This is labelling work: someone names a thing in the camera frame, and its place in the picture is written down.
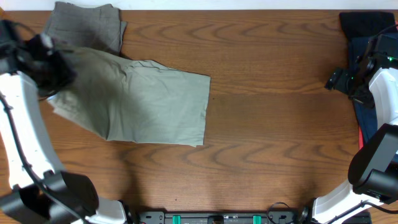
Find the folded cloth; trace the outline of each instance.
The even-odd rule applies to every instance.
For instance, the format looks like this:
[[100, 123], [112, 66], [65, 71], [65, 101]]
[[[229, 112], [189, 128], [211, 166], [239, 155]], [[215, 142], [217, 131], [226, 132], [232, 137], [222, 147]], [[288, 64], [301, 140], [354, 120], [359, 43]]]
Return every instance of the folded cloth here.
[[126, 26], [119, 19], [119, 9], [111, 4], [87, 9], [56, 2], [44, 32], [78, 47], [119, 55]]
[[203, 144], [210, 77], [89, 48], [65, 57], [78, 76], [49, 99], [55, 113], [109, 141]]
[[[395, 19], [390, 12], [341, 12], [341, 28], [348, 40], [355, 37], [370, 37], [383, 29], [394, 25]], [[397, 32], [395, 27], [387, 30]]]

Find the navy blue cloth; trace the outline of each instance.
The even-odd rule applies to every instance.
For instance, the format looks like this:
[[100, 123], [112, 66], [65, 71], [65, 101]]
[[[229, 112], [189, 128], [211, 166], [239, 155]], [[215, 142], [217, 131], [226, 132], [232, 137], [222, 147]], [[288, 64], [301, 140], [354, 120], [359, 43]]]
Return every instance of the navy blue cloth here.
[[[365, 53], [369, 37], [352, 38], [348, 44], [349, 69], [355, 71], [358, 67], [355, 64], [356, 58]], [[354, 102], [356, 119], [361, 127], [364, 143], [366, 143], [377, 131], [376, 109], [364, 107], [361, 103]]]

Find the green clip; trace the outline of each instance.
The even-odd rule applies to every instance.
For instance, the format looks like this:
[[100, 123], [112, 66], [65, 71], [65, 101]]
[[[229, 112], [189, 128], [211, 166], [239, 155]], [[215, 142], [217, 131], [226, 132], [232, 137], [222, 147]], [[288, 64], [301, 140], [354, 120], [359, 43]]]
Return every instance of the green clip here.
[[253, 224], [261, 224], [261, 216], [253, 215]]
[[181, 224], [181, 216], [173, 215], [173, 224]]

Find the sage green cloth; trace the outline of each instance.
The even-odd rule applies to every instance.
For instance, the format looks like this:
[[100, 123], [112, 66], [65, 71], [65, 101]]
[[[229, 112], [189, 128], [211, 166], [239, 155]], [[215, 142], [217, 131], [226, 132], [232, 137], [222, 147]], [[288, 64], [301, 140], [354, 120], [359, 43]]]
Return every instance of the sage green cloth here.
[[203, 144], [210, 77], [89, 48], [65, 57], [78, 76], [48, 100], [55, 113], [109, 141]]

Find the gray fabric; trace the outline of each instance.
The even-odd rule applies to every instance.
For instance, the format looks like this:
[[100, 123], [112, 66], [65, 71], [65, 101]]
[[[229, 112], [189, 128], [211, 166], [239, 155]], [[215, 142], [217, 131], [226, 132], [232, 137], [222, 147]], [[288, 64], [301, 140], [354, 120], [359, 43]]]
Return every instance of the gray fabric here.
[[107, 4], [82, 8], [56, 2], [44, 32], [78, 47], [90, 47], [119, 55], [127, 22], [121, 22], [119, 9]]
[[89, 48], [65, 57], [78, 76], [49, 99], [55, 113], [106, 140], [203, 144], [210, 77]]

